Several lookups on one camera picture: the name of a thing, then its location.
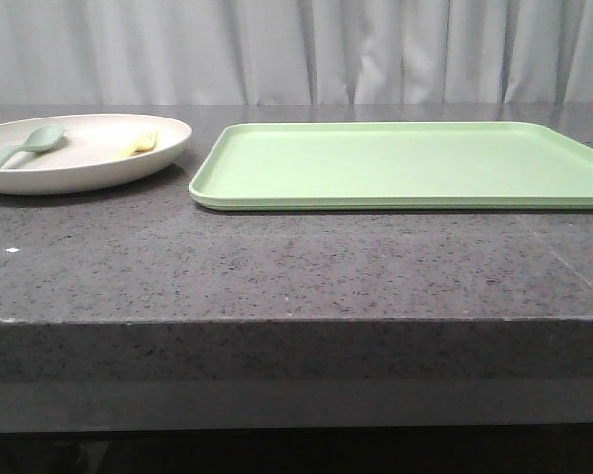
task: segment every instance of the plate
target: plate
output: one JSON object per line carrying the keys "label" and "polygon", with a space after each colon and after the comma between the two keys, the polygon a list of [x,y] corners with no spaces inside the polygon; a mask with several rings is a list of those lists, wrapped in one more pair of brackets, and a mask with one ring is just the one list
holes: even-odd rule
{"label": "plate", "polygon": [[593,208],[593,149],[518,122],[243,124],[189,190],[218,210]]}
{"label": "plate", "polygon": [[[0,170],[0,193],[50,195],[96,190],[155,173],[182,153],[191,129],[181,121],[136,114],[87,114],[0,124],[0,148],[23,142],[48,124],[63,125],[64,140],[40,155],[21,152]],[[129,158],[111,157],[142,131],[157,130],[156,147]]]}

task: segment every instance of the gray countertop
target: gray countertop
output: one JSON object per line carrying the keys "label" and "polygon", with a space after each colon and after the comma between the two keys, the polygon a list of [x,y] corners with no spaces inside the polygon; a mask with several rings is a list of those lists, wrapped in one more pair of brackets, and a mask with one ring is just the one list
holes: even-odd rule
{"label": "gray countertop", "polygon": [[[574,386],[592,410],[568,392],[561,400],[542,394],[593,384],[593,212],[220,213],[197,206],[187,191],[218,135],[237,123],[526,121],[593,147],[593,104],[2,106],[0,122],[99,112],[180,119],[192,140],[174,165],[124,186],[0,195],[0,431],[593,421],[593,385]],[[334,396],[324,389],[327,405],[305,412],[291,405],[293,416],[280,421],[267,415],[257,423],[259,413],[199,421],[179,408],[178,417],[143,413],[140,421],[138,406],[120,418],[83,411],[110,404],[102,394],[119,387],[135,393],[132,384],[171,394],[163,387],[182,383],[176,390],[192,396],[219,383],[233,393],[228,383],[275,382],[290,398],[303,385],[287,383],[360,383],[354,393],[387,383],[382,393],[408,398],[409,386],[395,392],[390,384],[452,382],[430,388],[437,391],[429,400],[463,381],[507,393],[524,380],[524,397],[534,397],[528,387],[536,381],[552,385],[536,388],[540,400],[527,410],[486,407],[483,415],[470,402],[458,418],[435,415],[428,402],[424,418],[390,408],[362,418],[311,414],[331,410],[345,386]],[[79,384],[94,384],[88,393],[97,401],[86,400]],[[20,390],[20,400],[14,386],[40,391]],[[48,387],[55,404],[72,405],[45,413]],[[73,393],[66,402],[56,387],[83,400]],[[162,400],[160,392],[140,406]],[[18,402],[45,407],[40,413],[52,423],[6,415]]]}

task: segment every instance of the white curtain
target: white curtain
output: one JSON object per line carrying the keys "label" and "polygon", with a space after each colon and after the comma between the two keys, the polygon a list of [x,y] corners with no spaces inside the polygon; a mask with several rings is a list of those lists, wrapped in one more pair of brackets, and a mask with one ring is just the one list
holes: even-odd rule
{"label": "white curtain", "polygon": [[0,104],[593,102],[593,0],[0,0]]}

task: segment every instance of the light blue spoon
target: light blue spoon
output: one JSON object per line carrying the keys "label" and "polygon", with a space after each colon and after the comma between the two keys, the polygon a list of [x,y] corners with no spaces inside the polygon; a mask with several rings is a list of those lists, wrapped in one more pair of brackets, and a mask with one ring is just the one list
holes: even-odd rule
{"label": "light blue spoon", "polygon": [[46,125],[34,130],[20,145],[10,145],[0,149],[0,168],[19,151],[42,153],[59,144],[65,129],[61,125]]}

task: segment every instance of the light green tray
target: light green tray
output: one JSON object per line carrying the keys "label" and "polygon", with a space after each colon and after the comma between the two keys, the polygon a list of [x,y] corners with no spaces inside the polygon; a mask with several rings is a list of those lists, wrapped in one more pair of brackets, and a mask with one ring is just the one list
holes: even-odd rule
{"label": "light green tray", "polygon": [[528,123],[245,124],[189,190],[219,210],[593,208],[593,149]]}

